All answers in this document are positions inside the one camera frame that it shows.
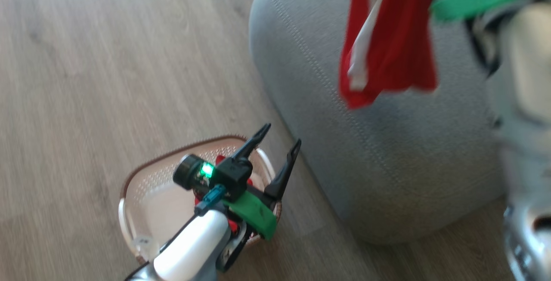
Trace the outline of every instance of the glowing green led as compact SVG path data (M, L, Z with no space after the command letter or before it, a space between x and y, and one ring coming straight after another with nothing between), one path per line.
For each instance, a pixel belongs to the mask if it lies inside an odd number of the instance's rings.
M201 174L205 177L209 178L212 177L212 172L214 171L214 166L208 163L204 163L203 167L201 167Z

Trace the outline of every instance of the red and white cloth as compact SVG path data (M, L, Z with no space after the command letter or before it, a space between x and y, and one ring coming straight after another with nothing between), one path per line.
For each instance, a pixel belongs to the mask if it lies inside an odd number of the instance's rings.
M429 37L431 0L351 0L339 69L350 108L382 91L433 90L436 71Z

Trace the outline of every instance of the beige basket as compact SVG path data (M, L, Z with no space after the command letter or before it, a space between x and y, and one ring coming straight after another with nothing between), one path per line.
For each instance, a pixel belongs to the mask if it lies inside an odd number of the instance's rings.
M118 218L128 248L140 264L157 256L159 249L193 216L195 197L173 183L173 171L186 154L214 163L218 155L230 156L245 142L240 136L222 136L169 152L134 170L122 188ZM272 181L274 169L266 154L256 149L249 157L251 180L260 190ZM274 215L279 222L281 202ZM260 240L251 238L247 245Z

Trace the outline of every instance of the gray upholstered fabric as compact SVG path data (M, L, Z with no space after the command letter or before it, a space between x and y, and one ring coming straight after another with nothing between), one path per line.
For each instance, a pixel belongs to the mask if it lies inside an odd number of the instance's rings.
M349 111L337 68L349 0L254 0L250 48L266 88L337 214L384 244L441 228L502 194L484 73L464 30L435 26L435 93Z

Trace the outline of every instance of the wooden floor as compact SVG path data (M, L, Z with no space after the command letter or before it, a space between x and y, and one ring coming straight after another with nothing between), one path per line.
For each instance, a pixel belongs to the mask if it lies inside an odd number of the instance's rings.
M0 0L0 280L122 280L126 175L198 138L273 127L292 144L248 55L252 0ZM511 280L502 202L407 245L359 244L303 160L275 239L225 281Z

